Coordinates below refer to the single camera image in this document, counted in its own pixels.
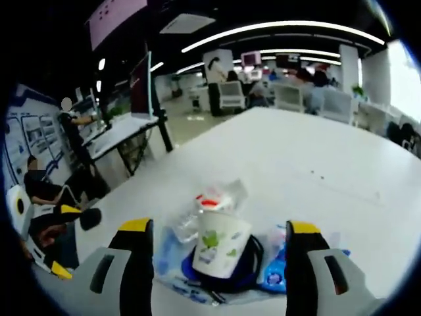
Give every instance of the pink screen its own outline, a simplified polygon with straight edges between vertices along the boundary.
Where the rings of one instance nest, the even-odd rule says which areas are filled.
[[[89,19],[92,50],[117,26],[146,5],[147,0],[105,0]]]

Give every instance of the led light strip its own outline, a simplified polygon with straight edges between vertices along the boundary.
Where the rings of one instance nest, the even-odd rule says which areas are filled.
[[[261,54],[271,54],[271,53],[304,53],[304,54],[314,54],[314,55],[323,55],[330,56],[335,58],[341,58],[340,54],[329,53],[327,51],[314,51],[312,49],[263,49],[260,51]]]
[[[251,31],[251,30],[257,30],[259,28],[273,28],[273,27],[279,27],[279,26],[316,26],[320,28],[331,28],[334,30],[340,30],[340,31],[349,32],[355,35],[359,35],[364,38],[375,41],[376,43],[379,43],[380,45],[384,45],[384,41],[382,41],[380,38],[377,38],[366,32],[356,30],[354,28],[350,28],[348,26],[326,23],[326,22],[317,22],[317,21],[277,21],[277,22],[265,22],[265,23],[259,23],[259,24],[252,24],[248,26],[243,26],[241,28],[234,28],[233,30],[225,31],[219,34],[215,34],[209,38],[202,39],[201,41],[198,41],[197,43],[191,44],[190,46],[183,48],[182,53],[191,51],[192,49],[195,49],[196,47],[199,47],[203,44],[209,43],[210,41],[224,38],[225,36],[229,36],[229,35],[233,35],[233,34],[237,34],[241,32],[246,32],[246,31]]]
[[[181,74],[182,72],[185,72],[185,71],[187,71],[187,70],[190,70],[190,69],[193,69],[193,68],[196,68],[196,67],[203,66],[204,64],[205,64],[205,63],[197,63],[197,64],[194,64],[194,65],[191,65],[191,66],[185,67],[185,68],[180,69],[179,71],[177,71],[177,73],[176,73],[176,74]]]
[[[340,61],[331,61],[329,59],[321,59],[321,58],[313,58],[313,57],[301,57],[302,61],[318,61],[319,63],[325,63],[325,64],[332,64],[340,66],[342,63]]]
[[[154,67],[151,68],[151,72],[153,72],[154,70],[158,69],[159,67],[163,66],[164,63],[161,61],[160,63],[157,63]]]

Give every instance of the ceiling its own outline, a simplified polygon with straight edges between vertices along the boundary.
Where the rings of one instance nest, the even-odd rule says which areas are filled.
[[[50,0],[27,6],[25,12],[21,10],[16,27],[26,27],[14,39],[15,47],[18,47],[15,56],[18,80],[57,99],[69,94],[73,96],[74,89],[79,86],[94,87],[100,76],[112,83],[127,79],[143,55],[145,42],[153,52],[152,64],[164,63],[153,75],[176,72],[198,63],[203,53],[219,47],[231,49],[234,58],[257,49],[316,49],[338,53],[339,45],[343,43],[340,39],[351,41],[348,45],[360,44],[357,48],[361,57],[385,48],[339,30],[284,26],[230,35],[181,53],[183,48],[209,36],[262,22],[329,22],[356,28],[386,42],[391,40],[382,24],[360,1],[339,5],[337,0],[259,0],[246,6],[244,0],[149,0],[148,7],[120,25],[92,52],[86,21],[102,2]],[[159,34],[180,13],[208,16],[216,22],[193,34]],[[97,66],[101,58],[107,60],[106,71],[99,73]]]

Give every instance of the blue object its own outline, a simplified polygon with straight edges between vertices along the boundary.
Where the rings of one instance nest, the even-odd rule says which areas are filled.
[[[271,292],[286,294],[285,281],[285,247],[283,247],[274,260],[264,270],[264,281],[260,287]]]

